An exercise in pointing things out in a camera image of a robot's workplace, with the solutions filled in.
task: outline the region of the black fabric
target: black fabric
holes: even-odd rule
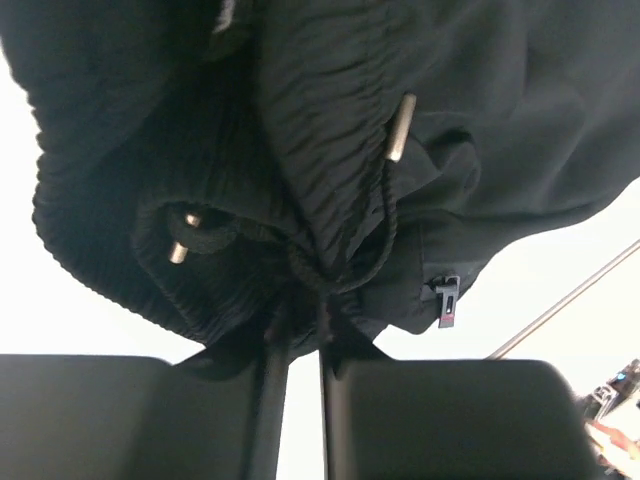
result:
[[[290,288],[296,352],[313,350],[317,294],[286,245],[329,280],[366,275],[386,245],[385,171],[393,249],[344,302],[370,337],[423,332],[432,279],[464,292],[509,243],[589,218],[640,176],[635,1],[256,5],[214,51],[220,2],[0,3],[42,130],[38,234],[79,281],[178,334],[214,343]],[[406,92],[418,104],[392,164]],[[192,209],[203,229],[259,235],[172,265],[171,218]]]

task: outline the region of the zipper pull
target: zipper pull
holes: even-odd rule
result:
[[[440,302],[440,318],[438,328],[452,328],[456,320],[456,306],[460,297],[460,277],[444,277],[444,281],[435,285],[434,289]]]

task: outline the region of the metal bar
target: metal bar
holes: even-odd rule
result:
[[[607,275],[609,272],[614,270],[618,265],[627,260],[631,255],[640,250],[640,240],[636,240],[633,245],[625,249],[620,255],[615,257],[609,263],[607,263],[604,267],[598,270],[596,273],[591,275],[587,280],[585,280],[580,286],[578,286],[575,290],[573,290],[569,295],[564,297],[558,303],[556,303],[553,307],[535,319],[532,323],[530,323],[527,327],[522,329],[518,334],[516,334],[511,340],[506,342],[500,348],[498,348],[495,352],[493,352],[488,358],[492,360],[497,360],[503,358],[507,355],[511,350],[516,348],[520,343],[522,343],[526,338],[528,338],[531,334],[535,333],[540,327],[546,324],[549,320],[555,317],[562,309],[564,309],[567,305],[573,302],[576,298],[582,295],[584,292],[593,287],[596,283],[598,283],[602,278]]]

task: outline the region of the metal aglet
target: metal aglet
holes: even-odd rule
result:
[[[201,218],[195,213],[187,213],[184,217],[184,221],[187,222],[187,225],[190,225],[193,228],[198,228],[200,226]],[[174,242],[171,253],[169,254],[169,261],[178,265],[184,262],[184,259],[187,258],[188,252],[189,249],[187,247],[178,242]]]
[[[404,153],[404,147],[409,137],[409,128],[413,120],[413,112],[416,109],[417,97],[407,93],[400,102],[398,113],[393,122],[393,128],[389,135],[389,146],[387,147],[386,158],[398,163]]]

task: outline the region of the black cord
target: black cord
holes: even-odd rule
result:
[[[337,279],[326,278],[318,271],[310,258],[295,242],[287,242],[287,255],[293,274],[309,289],[321,297],[339,295],[356,290],[371,281],[387,262],[398,231],[398,213],[396,198],[392,190],[391,173],[385,162],[382,170],[382,198],[384,205],[387,235],[385,244],[376,263],[360,278],[350,280],[352,272],[343,273]],[[193,228],[185,221],[185,212],[178,209],[169,211],[169,231],[173,238],[189,249],[190,252],[208,255],[227,248],[238,235],[259,242],[276,243],[279,240],[271,231],[256,222],[230,218],[223,225],[206,228]]]

